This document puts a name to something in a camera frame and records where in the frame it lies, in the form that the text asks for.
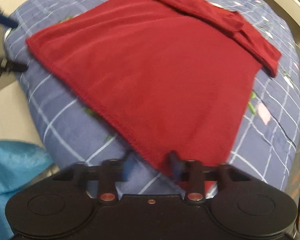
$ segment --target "black robotic gripper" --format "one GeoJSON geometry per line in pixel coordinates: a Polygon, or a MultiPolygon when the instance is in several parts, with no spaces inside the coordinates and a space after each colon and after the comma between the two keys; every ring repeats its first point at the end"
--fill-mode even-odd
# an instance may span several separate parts
{"type": "Polygon", "coordinates": [[[186,240],[291,239],[297,216],[285,193],[228,164],[203,166],[168,154],[174,177],[187,182],[180,195],[123,195],[124,161],[101,166],[75,164],[12,197],[6,217],[13,240],[186,240]],[[86,193],[98,181],[98,193],[86,193]],[[217,181],[218,193],[205,198],[205,181],[217,181]]]}

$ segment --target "red fabric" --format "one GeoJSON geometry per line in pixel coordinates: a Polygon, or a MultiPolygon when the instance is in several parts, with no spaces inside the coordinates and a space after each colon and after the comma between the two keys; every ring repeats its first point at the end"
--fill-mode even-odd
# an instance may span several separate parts
{"type": "Polygon", "coordinates": [[[109,0],[27,39],[30,51],[155,168],[176,150],[225,162],[254,76],[281,54],[204,0],[109,0]]]}

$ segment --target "bed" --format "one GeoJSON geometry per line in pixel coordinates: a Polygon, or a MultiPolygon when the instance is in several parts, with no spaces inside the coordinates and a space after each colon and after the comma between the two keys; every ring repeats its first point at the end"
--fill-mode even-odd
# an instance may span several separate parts
{"type": "MultiPolygon", "coordinates": [[[[130,146],[107,123],[82,104],[61,81],[47,72],[25,46],[33,33],[75,17],[106,0],[28,0],[12,16],[20,26],[5,29],[4,46],[13,60],[27,63],[19,76],[41,141],[55,163],[98,165],[121,158],[130,146]]],[[[295,43],[288,25],[263,0],[207,0],[239,11],[282,53],[274,79],[263,71],[255,77],[251,99],[228,162],[272,186],[284,190],[300,135],[300,72],[295,43]]],[[[183,191],[154,170],[137,153],[129,181],[118,183],[119,195],[173,194],[183,191]]],[[[208,197],[216,193],[213,186],[208,197]]]]}

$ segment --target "round copper bolt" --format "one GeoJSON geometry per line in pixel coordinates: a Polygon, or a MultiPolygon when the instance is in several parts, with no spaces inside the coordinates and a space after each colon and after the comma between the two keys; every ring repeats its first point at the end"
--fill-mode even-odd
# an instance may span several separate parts
{"type": "Polygon", "coordinates": [[[203,199],[203,195],[197,192],[188,194],[188,199],[192,201],[200,201],[203,199]]]}
{"type": "Polygon", "coordinates": [[[112,194],[112,193],[103,193],[101,196],[100,196],[100,199],[102,201],[113,201],[115,200],[115,195],[112,194]]]}

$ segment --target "circular cover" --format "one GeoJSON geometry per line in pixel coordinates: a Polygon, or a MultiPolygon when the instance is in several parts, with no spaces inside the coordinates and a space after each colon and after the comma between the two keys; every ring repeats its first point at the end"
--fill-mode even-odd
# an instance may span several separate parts
{"type": "Polygon", "coordinates": [[[11,227],[26,236],[52,237],[82,225],[92,213],[91,199],[68,181],[47,181],[12,197],[6,206],[11,227]]]}
{"type": "Polygon", "coordinates": [[[239,235],[265,237],[285,231],[296,219],[297,207],[285,193],[247,181],[219,192],[211,202],[211,213],[239,235]]]}

